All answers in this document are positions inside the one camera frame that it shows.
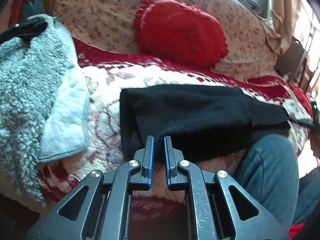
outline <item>floral blanket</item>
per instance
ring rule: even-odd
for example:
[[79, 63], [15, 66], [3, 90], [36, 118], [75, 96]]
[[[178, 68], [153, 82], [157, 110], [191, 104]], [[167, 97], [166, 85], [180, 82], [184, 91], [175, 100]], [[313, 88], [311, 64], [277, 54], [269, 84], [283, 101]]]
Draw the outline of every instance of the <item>floral blanket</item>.
[[[76, 156], [38, 166], [42, 193], [47, 200], [58, 201], [94, 169], [106, 172], [123, 163], [119, 120], [119, 96], [123, 88], [159, 84], [237, 86], [257, 100], [284, 106], [292, 117], [309, 118], [287, 83], [274, 76], [240, 82], [209, 71], [197, 73], [153, 56], [117, 54], [74, 41], [90, 92], [89, 148]], [[288, 138], [297, 153], [303, 149], [307, 136], [307, 129], [292, 124]], [[232, 174], [244, 154], [245, 149], [198, 165], [203, 170], [224, 169]], [[179, 209], [183, 202], [182, 192], [166, 189], [164, 167], [156, 163], [152, 189], [134, 192], [133, 218], [141, 220], [160, 216]]]

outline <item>red pillow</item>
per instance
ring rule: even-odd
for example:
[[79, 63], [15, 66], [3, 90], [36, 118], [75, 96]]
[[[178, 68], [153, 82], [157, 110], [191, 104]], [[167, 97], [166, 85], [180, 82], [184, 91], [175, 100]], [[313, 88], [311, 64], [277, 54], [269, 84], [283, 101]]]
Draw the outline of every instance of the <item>red pillow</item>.
[[210, 68], [229, 52], [216, 18], [175, 0], [143, 0], [133, 27], [143, 54]]

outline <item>red cushion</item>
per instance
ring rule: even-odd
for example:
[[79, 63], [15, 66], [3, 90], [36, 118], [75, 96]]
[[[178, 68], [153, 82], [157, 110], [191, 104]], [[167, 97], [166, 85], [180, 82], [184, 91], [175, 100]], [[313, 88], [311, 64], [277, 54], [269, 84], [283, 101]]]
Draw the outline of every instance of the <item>red cushion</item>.
[[214, 67], [228, 54], [218, 20], [175, 0], [143, 0], [133, 26], [143, 54], [199, 68]]

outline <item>fluffy gray fabric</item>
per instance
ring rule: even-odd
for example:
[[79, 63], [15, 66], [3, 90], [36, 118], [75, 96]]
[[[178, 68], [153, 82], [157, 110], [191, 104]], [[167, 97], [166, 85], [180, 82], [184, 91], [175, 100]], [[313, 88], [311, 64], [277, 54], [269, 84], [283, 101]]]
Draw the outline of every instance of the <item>fluffy gray fabric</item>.
[[13, 38], [0, 46], [0, 166], [17, 192], [42, 200], [36, 164], [44, 130], [66, 71], [68, 48], [57, 35], [55, 18], [30, 45]]

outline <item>blue jeans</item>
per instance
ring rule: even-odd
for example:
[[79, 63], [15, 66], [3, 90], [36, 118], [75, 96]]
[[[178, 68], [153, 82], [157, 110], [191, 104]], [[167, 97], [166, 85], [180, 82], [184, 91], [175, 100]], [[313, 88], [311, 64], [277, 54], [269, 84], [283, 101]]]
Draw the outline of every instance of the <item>blue jeans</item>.
[[295, 150], [287, 138], [269, 134], [260, 139], [233, 177], [289, 230], [297, 206], [299, 173]]

